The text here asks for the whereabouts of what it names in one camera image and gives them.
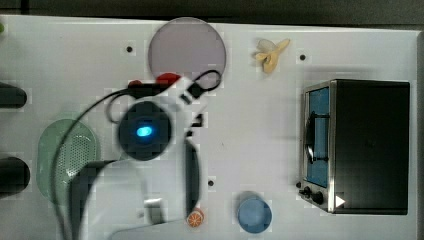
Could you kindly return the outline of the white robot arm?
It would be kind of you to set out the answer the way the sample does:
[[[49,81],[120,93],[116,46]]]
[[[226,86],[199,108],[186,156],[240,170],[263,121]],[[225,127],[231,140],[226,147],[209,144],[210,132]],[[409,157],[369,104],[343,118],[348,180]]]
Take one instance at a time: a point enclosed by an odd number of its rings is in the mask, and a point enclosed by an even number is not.
[[[86,164],[71,181],[71,240],[108,240],[117,232],[184,220],[200,199],[197,149],[189,138],[206,107],[200,84],[130,89],[134,102],[117,123],[121,160]]]

